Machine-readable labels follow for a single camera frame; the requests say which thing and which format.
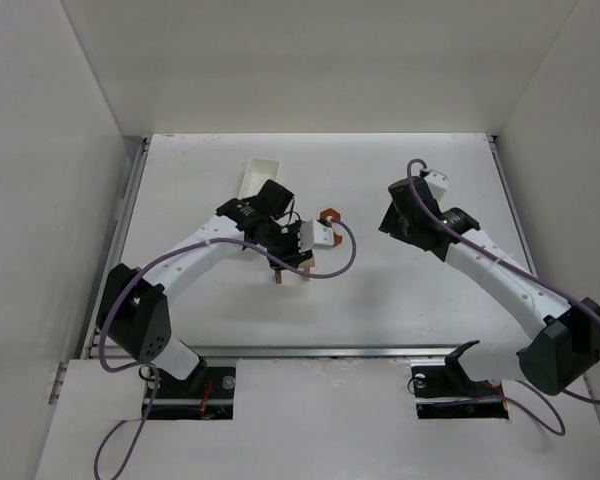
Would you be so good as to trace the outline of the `white plastic tray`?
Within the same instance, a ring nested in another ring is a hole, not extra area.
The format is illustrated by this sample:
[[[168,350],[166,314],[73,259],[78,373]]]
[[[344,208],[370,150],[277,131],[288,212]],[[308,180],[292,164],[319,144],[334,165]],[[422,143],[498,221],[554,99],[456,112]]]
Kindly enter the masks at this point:
[[[281,169],[281,162],[276,159],[252,157],[239,188],[238,197],[246,198],[256,195],[267,180],[276,181]]]

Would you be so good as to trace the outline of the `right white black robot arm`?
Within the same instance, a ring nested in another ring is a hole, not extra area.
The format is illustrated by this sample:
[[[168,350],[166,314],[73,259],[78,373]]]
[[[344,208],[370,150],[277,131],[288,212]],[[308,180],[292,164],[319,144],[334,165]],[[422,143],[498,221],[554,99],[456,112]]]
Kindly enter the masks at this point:
[[[440,210],[445,190],[440,174],[431,171],[392,183],[380,231],[466,275],[528,337],[525,342],[462,344],[445,359],[448,378],[526,381],[547,395],[563,392],[600,361],[600,307],[589,298],[567,300],[532,281],[468,213],[457,207]]]

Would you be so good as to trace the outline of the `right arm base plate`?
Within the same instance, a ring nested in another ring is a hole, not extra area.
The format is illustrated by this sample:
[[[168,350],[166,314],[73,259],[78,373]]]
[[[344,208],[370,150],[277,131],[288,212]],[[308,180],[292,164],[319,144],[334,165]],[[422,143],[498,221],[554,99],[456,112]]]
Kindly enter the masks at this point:
[[[462,370],[443,364],[412,363],[407,389],[420,420],[508,419],[500,385],[469,380]]]

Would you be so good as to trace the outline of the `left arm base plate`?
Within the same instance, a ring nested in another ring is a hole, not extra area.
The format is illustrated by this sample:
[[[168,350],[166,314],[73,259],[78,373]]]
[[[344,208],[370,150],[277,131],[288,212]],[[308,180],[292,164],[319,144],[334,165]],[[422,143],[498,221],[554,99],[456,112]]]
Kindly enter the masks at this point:
[[[153,403],[155,375],[141,367],[139,376],[146,382],[141,414],[149,420],[232,420],[237,369],[234,365],[207,366],[201,379],[191,383],[177,380],[163,370]]]

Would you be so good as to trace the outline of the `long light wood block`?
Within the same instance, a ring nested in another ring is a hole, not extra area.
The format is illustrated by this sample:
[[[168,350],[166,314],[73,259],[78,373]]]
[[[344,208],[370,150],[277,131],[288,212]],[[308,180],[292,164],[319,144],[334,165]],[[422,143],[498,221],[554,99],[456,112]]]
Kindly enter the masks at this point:
[[[315,266],[313,254],[309,251],[281,258],[292,269],[307,270]]]

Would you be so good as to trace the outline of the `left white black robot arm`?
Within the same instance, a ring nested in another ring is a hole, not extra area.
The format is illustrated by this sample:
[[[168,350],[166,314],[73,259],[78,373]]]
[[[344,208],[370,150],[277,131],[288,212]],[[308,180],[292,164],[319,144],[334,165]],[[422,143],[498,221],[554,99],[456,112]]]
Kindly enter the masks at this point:
[[[206,361],[172,332],[169,305],[192,283],[246,244],[264,249],[296,268],[311,254],[299,250],[299,220],[278,223],[294,194],[268,180],[251,197],[232,198],[194,234],[143,268],[120,263],[108,274],[97,328],[101,339],[110,339],[136,363],[155,366],[165,380],[192,393],[204,382]]]

